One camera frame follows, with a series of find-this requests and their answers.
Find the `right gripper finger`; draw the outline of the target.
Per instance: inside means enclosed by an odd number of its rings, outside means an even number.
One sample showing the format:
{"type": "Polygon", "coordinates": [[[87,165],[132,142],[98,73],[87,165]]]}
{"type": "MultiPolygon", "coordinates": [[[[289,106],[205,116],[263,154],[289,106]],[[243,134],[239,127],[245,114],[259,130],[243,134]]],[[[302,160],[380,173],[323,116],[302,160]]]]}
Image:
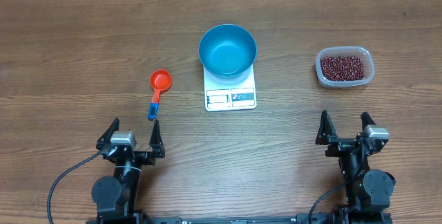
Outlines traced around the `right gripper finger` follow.
{"type": "Polygon", "coordinates": [[[322,111],[320,126],[316,136],[315,144],[328,145],[331,139],[337,138],[336,129],[332,123],[327,110],[322,111]]]}
{"type": "Polygon", "coordinates": [[[375,125],[376,123],[375,121],[373,121],[373,119],[371,118],[368,112],[363,112],[361,114],[361,124],[362,124],[362,130],[364,131],[368,125],[375,125]]]}

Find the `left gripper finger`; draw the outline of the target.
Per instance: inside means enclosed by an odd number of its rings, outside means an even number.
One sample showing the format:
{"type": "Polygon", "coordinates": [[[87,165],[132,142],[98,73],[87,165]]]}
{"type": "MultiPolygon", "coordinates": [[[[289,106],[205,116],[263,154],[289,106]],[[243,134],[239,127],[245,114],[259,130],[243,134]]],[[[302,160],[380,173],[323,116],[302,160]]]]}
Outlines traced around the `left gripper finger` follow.
{"type": "Polygon", "coordinates": [[[160,122],[157,119],[153,121],[153,130],[149,140],[149,146],[152,148],[152,153],[156,158],[165,158],[166,152],[160,133],[160,122]]]}
{"type": "Polygon", "coordinates": [[[96,149],[102,150],[104,145],[111,142],[111,137],[115,131],[119,130],[119,118],[115,118],[109,128],[98,138],[96,149]]]}

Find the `red scoop with blue handle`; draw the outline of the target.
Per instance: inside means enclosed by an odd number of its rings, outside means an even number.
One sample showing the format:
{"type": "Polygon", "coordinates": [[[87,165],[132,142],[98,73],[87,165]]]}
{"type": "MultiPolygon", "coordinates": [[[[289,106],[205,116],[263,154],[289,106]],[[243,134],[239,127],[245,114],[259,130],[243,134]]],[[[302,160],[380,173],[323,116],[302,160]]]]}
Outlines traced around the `red scoop with blue handle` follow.
{"type": "Polygon", "coordinates": [[[154,120],[160,104],[160,95],[169,90],[172,85],[171,74],[166,69],[157,69],[150,76],[150,84],[153,88],[153,97],[148,109],[148,119],[154,120]]]}

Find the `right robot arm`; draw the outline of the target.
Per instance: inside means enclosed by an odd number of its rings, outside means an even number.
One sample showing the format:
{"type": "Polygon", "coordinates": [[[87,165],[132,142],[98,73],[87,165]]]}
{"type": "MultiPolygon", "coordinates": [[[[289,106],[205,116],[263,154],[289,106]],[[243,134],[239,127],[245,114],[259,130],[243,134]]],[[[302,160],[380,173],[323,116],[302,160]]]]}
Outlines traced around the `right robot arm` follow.
{"type": "Polygon", "coordinates": [[[369,113],[361,114],[362,131],[355,138],[338,136],[328,112],[322,111],[316,144],[325,145],[327,157],[336,157],[343,175],[343,183],[324,193],[308,213],[309,223],[391,223],[384,210],[390,207],[395,178],[385,171],[371,169],[368,157],[380,152],[390,133],[377,125],[369,113]],[[314,213],[318,204],[329,195],[343,189],[344,205],[329,214],[314,213]]]}

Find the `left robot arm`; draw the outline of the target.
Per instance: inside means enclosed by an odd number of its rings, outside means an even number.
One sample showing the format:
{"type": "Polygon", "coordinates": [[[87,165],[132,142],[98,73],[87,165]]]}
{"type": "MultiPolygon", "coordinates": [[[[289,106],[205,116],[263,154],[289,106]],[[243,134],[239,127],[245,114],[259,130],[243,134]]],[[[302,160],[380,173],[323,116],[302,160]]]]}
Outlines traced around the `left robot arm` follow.
{"type": "Polygon", "coordinates": [[[160,123],[153,121],[149,140],[150,151],[137,151],[132,131],[120,131],[119,119],[97,140],[96,149],[103,159],[115,165],[112,176],[98,179],[91,189],[96,204],[96,223],[150,223],[144,210],[136,209],[137,192],[143,166],[153,166],[158,158],[165,157],[160,134],[160,123]]]}

